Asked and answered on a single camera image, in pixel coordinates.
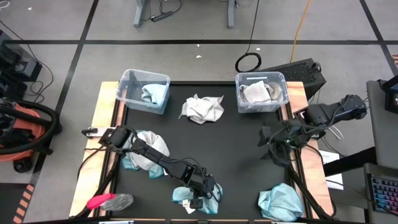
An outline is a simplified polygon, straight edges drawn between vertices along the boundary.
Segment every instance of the black table surface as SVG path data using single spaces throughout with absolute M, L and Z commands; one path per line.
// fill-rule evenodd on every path
M 222 117 L 215 123 L 196 124 L 183 116 L 178 119 L 186 99 L 198 94 L 222 96 Z M 224 192 L 217 215 L 199 211 L 188 214 L 172 202 L 172 192 L 180 183 L 168 176 L 150 179 L 144 170 L 118 172 L 116 193 L 133 194 L 134 203 L 125 210 L 113 212 L 114 218 L 166 219 L 261 219 L 257 206 L 260 191 L 287 182 L 285 169 L 270 160 L 260 160 L 265 149 L 257 147 L 262 122 L 279 119 L 278 113 L 239 114 L 235 85 L 171 85 L 170 97 L 163 115 L 128 110 L 124 124 L 150 130 L 163 137 L 170 157 L 192 157 L 213 174 Z

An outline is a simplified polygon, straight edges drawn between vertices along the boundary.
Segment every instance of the light blue cloth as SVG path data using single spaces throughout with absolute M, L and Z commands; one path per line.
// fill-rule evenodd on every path
M 148 84 L 142 87 L 141 98 L 148 103 L 154 103 L 158 105 L 162 102 L 165 92 L 165 85 Z
M 217 185 L 220 188 L 220 192 L 218 191 L 218 187 L 214 186 L 213 194 L 219 199 L 223 195 L 223 188 L 219 184 Z M 185 199 L 193 199 L 193 192 L 188 187 L 177 187 L 174 189 L 172 196 L 173 202 L 182 204 L 182 201 Z M 198 209 L 199 211 L 210 215 L 216 215 L 218 213 L 218 202 L 214 197 L 210 199 L 199 197 L 199 199 L 203 200 L 203 207 Z
M 270 191 L 260 192 L 258 205 L 262 217 L 275 221 L 294 222 L 303 215 L 301 198 L 293 187 L 283 183 Z
M 164 140 L 152 131 L 138 131 L 137 135 L 140 139 L 144 140 L 148 145 L 152 146 L 162 154 L 166 156 L 170 155 Z M 124 143 L 123 148 L 131 147 L 131 138 L 132 135 L 130 135 L 126 143 Z M 127 170 L 139 170 L 140 168 L 147 170 L 149 172 L 149 178 L 151 179 L 164 175 L 164 170 L 160 165 L 157 165 L 149 159 L 133 152 L 128 152 L 126 154 L 126 156 L 122 159 L 122 165 Z

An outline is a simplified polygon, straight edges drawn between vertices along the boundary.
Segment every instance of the shop vacuum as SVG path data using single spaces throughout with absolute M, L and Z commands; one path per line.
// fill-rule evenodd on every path
M 37 111 L 49 115 L 51 121 Z M 38 103 L 0 98 L 0 161 L 13 161 L 15 171 L 29 171 L 34 152 L 51 155 L 49 141 L 61 131 L 56 111 Z

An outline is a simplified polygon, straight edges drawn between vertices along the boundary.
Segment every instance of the white label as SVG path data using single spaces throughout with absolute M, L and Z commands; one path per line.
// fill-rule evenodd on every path
M 195 209 L 189 207 L 190 201 L 188 199 L 182 200 L 182 206 L 186 209 L 188 214 L 191 214 Z
M 322 155 L 323 162 L 326 164 L 328 162 L 333 162 L 340 158 L 339 155 L 334 152 L 326 152 L 326 151 L 322 151 L 322 150 L 319 150 L 319 152 Z M 331 181 L 343 184 L 343 176 L 341 174 L 331 175 L 331 176 L 327 177 L 326 180 L 331 180 Z M 335 184 L 332 182 L 326 182 L 326 184 L 328 185 L 329 188 L 333 188 L 333 189 L 337 189 L 337 190 L 344 190 L 344 187 L 340 184 Z
M 267 79 L 268 77 L 248 77 L 247 80 Z

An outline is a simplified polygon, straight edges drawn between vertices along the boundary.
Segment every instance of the black keyboard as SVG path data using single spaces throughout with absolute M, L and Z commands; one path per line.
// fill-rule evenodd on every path
M 372 198 L 377 203 L 373 209 L 378 212 L 386 212 L 384 209 L 387 209 L 398 214 L 398 181 L 380 179 L 371 174 L 368 180 L 372 186 Z

